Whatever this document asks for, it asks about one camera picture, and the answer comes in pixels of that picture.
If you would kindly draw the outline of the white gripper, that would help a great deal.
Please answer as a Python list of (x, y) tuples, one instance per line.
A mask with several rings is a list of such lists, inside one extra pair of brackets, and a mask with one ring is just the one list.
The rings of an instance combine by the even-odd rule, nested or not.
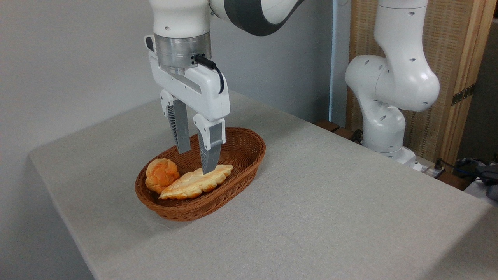
[(230, 113), (230, 100), (224, 76), (195, 60), (211, 58), (210, 36), (152, 35), (144, 40), (154, 80), (163, 89), (161, 106), (178, 152), (183, 154), (191, 149), (186, 108), (189, 106), (197, 112), (193, 120), (198, 129), (203, 174), (212, 172), (222, 144), (226, 143), (224, 117)]

